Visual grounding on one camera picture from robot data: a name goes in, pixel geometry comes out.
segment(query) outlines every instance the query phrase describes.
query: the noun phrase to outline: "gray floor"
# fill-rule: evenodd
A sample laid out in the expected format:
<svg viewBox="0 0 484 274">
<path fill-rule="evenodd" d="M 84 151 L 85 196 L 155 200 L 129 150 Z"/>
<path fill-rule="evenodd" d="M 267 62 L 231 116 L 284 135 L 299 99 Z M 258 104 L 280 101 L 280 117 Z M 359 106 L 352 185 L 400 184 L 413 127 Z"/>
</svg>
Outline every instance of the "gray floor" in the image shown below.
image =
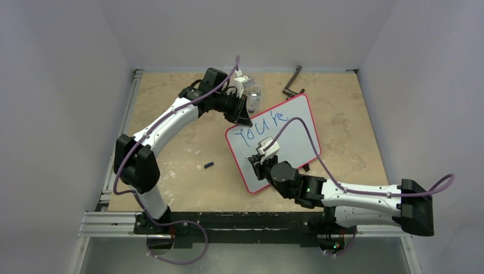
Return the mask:
<svg viewBox="0 0 484 274">
<path fill-rule="evenodd" d="M 400 238 L 357 238 L 336 260 L 317 248 L 286 244 L 210 244 L 191 265 L 171 265 L 146 256 L 144 238 L 91 238 L 82 273 L 410 273 Z M 164 257 L 187 260 L 203 246 L 171 250 Z"/>
</svg>

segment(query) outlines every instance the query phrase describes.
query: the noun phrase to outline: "black metal base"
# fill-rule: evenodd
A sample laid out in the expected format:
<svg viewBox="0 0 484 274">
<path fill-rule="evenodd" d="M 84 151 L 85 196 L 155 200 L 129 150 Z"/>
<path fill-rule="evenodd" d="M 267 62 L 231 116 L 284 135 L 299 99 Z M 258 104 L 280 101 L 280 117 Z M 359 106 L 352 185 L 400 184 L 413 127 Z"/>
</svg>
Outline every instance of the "black metal base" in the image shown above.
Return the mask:
<svg viewBox="0 0 484 274">
<path fill-rule="evenodd" d="M 207 232 L 210 243 L 231 244 L 298 244 L 300 247 L 333 247 L 341 239 L 343 228 L 325 224 L 322 212 L 171 212 L 170 221 L 190 220 L 199 223 Z M 175 235 L 173 248 L 191 248 L 205 238 L 195 225 L 183 223 L 159 227 L 144 213 L 136 216 L 134 234 Z M 346 228 L 347 234 L 356 228 Z"/>
</svg>

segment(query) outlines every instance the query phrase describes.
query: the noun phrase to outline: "allen key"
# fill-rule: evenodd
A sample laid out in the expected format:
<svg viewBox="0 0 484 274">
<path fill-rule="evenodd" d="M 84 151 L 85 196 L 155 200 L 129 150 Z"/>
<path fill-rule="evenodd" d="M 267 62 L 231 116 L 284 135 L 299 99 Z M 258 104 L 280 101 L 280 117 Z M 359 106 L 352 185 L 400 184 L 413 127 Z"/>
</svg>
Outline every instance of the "allen key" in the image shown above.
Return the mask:
<svg viewBox="0 0 484 274">
<path fill-rule="evenodd" d="M 304 93 L 305 89 L 302 88 L 301 91 L 299 93 L 295 93 L 294 91 L 290 90 L 289 87 L 291 86 L 292 82 L 294 82 L 294 80 L 296 79 L 297 75 L 299 74 L 299 72 L 301 71 L 303 67 L 301 66 L 297 66 L 296 67 L 296 72 L 294 72 L 294 74 L 292 75 L 292 77 L 290 78 L 289 82 L 287 83 L 287 85 L 284 87 L 283 89 L 283 93 L 285 95 L 287 95 L 287 98 L 286 100 L 298 95 L 298 94 L 301 94 L 301 93 Z"/>
</svg>

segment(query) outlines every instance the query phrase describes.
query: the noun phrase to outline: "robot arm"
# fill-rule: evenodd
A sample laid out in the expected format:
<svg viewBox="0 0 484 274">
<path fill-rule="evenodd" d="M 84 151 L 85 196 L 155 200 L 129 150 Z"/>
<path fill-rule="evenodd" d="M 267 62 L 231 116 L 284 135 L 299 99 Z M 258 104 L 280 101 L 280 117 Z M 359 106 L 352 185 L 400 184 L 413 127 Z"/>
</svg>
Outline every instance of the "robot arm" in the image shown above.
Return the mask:
<svg viewBox="0 0 484 274">
<path fill-rule="evenodd" d="M 286 199 L 294 199 L 305 208 L 324 207 L 325 216 L 341 227 L 361 224 L 386 224 L 419 236 L 433 236 L 431 196 L 401 198 L 392 195 L 372 196 L 345 192 L 328 179 L 300 174 L 288 162 L 278 162 L 279 145 L 267 138 L 259 143 L 257 154 L 249 157 L 259 180 L 266 179 Z M 343 188 L 383 194 L 420 193 L 425 190 L 415 181 L 404 179 L 402 184 L 364 186 L 341 183 Z"/>
<path fill-rule="evenodd" d="M 146 138 L 128 158 L 120 172 L 121 180 L 136 190 L 138 199 L 148 213 L 160 221 L 169 220 L 170 209 L 156 187 L 160 171 L 156 156 L 182 128 L 201 117 L 205 112 L 222 112 L 227 121 L 252 126 L 247 113 L 244 89 L 253 84 L 253 79 L 236 71 L 233 80 L 236 91 L 229 87 L 219 89 L 205 99 L 175 112 L 179 106 L 192 102 L 218 86 L 227 75 L 209 68 L 203 79 L 184 88 L 173 105 L 151 125 L 134 136 L 121 135 L 115 145 L 114 172 L 117 173 L 123 159 L 143 136 Z M 148 130 L 167 113 L 173 115 L 161 122 L 150 134 Z M 266 179 L 286 199 L 294 199 L 296 204 L 306 208 L 324 207 L 321 225 L 337 229 L 358 224 L 387 224 L 402 228 L 403 231 L 432 236 L 433 213 L 431 196 L 421 198 L 400 198 L 395 196 L 371 196 L 345 192 L 331 180 L 322 177 L 300 174 L 288 162 L 278 162 L 279 145 L 275 143 L 267 151 L 272 138 L 263 140 L 257 154 L 251 156 L 254 172 L 259 180 Z M 419 193 L 425 192 L 416 182 L 403 180 L 400 186 L 362 186 L 342 183 L 343 188 L 373 191 L 380 193 Z"/>
<path fill-rule="evenodd" d="M 156 163 L 156 156 L 160 154 L 166 144 L 185 126 L 201 117 L 205 112 L 215 110 L 222 112 L 227 121 L 243 126 L 252 126 L 247 113 L 244 89 L 251 86 L 254 81 L 250 76 L 244 76 L 240 70 L 236 70 L 237 77 L 233 80 L 234 87 L 220 88 L 209 97 L 199 103 L 189 104 L 175 112 L 178 107 L 187 104 L 207 94 L 218 86 L 227 74 L 209 68 L 201 80 L 195 81 L 184 88 L 171 107 L 149 126 L 129 137 L 125 134 L 116 140 L 114 172 L 117 173 L 123 159 L 142 136 L 146 138 L 136 148 L 121 170 L 121 180 L 130 188 L 136 190 L 138 199 L 143 203 L 146 210 L 155 219 L 160 219 L 170 209 L 164 202 L 156 184 L 160 178 L 160 171 Z M 148 130 L 166 114 L 173 112 L 166 120 L 162 121 L 150 134 Z"/>
</svg>

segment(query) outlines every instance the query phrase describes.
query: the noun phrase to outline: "red whiteboard border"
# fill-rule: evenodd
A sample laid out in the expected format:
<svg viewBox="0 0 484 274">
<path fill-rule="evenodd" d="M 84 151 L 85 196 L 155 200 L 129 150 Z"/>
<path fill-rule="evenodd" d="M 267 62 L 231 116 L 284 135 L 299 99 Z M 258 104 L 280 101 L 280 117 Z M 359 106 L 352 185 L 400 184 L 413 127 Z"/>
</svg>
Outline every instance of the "red whiteboard border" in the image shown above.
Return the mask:
<svg viewBox="0 0 484 274">
<path fill-rule="evenodd" d="M 260 116 L 260 115 L 262 115 L 262 114 L 264 114 L 264 113 L 266 113 L 266 112 L 268 112 L 268 111 L 271 111 L 271 110 L 273 110 L 274 108 L 276 108 L 276 107 L 278 107 L 278 106 L 280 106 L 280 105 L 282 105 L 282 104 L 286 104 L 286 103 L 288 103 L 289 101 L 294 100 L 294 99 L 296 99 L 297 97 L 300 97 L 300 96 L 304 96 L 304 97 L 306 97 L 306 102 L 308 103 L 308 107 L 309 107 L 309 113 L 311 114 L 311 119 L 313 120 L 313 127 L 314 127 L 314 131 L 315 131 L 315 133 L 316 133 L 317 144 L 318 144 L 318 146 L 319 146 L 319 156 L 321 156 L 321 153 L 322 153 L 322 148 L 321 148 L 321 144 L 320 144 L 320 142 L 319 142 L 319 135 L 318 135 L 318 133 L 317 133 L 316 124 L 314 123 L 314 116 L 313 116 L 313 111 L 311 110 L 311 105 L 309 104 L 309 98 L 308 98 L 308 96 L 307 96 L 306 94 L 304 94 L 304 93 L 303 93 L 303 94 L 298 94 L 298 95 L 296 95 L 296 96 L 294 96 L 294 97 L 290 98 L 289 100 L 285 100 L 285 101 L 283 101 L 283 102 L 281 102 L 281 103 L 279 103 L 279 104 L 277 104 L 277 105 L 275 105 L 275 106 L 273 106 L 273 107 L 271 107 L 271 108 L 268 108 L 267 110 L 265 110 L 265 111 L 263 111 L 263 112 L 258 113 L 257 115 L 254 115 L 253 117 L 251 117 L 251 119 L 252 119 L 252 118 L 255 118 L 255 117 L 257 117 L 257 116 Z M 232 157 L 233 157 L 233 159 L 235 160 L 235 163 L 237 164 L 237 168 L 239 169 L 240 176 L 242 176 L 242 179 L 244 180 L 245 188 L 247 189 L 247 191 L 248 191 L 250 194 L 255 194 L 255 193 L 258 193 L 258 192 L 260 192 L 260 191 L 262 191 L 262 190 L 264 190 L 264 189 L 266 189 L 266 188 L 270 187 L 271 185 L 270 185 L 270 184 L 268 184 L 267 186 L 262 187 L 261 189 L 256 190 L 256 191 L 254 191 L 254 192 L 252 192 L 252 191 L 250 191 L 250 190 L 249 190 L 249 187 L 247 186 L 247 182 L 245 181 L 244 174 L 242 173 L 242 170 L 240 169 L 239 162 L 237 161 L 237 158 L 235 158 L 235 154 L 233 153 L 232 146 L 230 145 L 230 142 L 228 141 L 228 138 L 227 138 L 227 133 L 228 133 L 228 131 L 229 131 L 229 130 L 231 130 L 231 129 L 233 129 L 234 127 L 237 127 L 237 125 L 232 126 L 232 127 L 229 127 L 229 128 L 228 128 L 228 129 L 225 131 L 225 140 L 227 141 L 228 147 L 230 148 L 230 152 L 232 153 Z M 313 159 L 311 159 L 310 161 L 308 161 L 308 162 L 307 162 L 307 163 L 305 163 L 305 164 L 308 164 L 308 163 L 310 163 L 310 162 L 312 162 L 312 161 L 314 161 L 314 160 L 316 160 L 316 159 L 317 159 L 317 157 L 314 157 Z"/>
</svg>

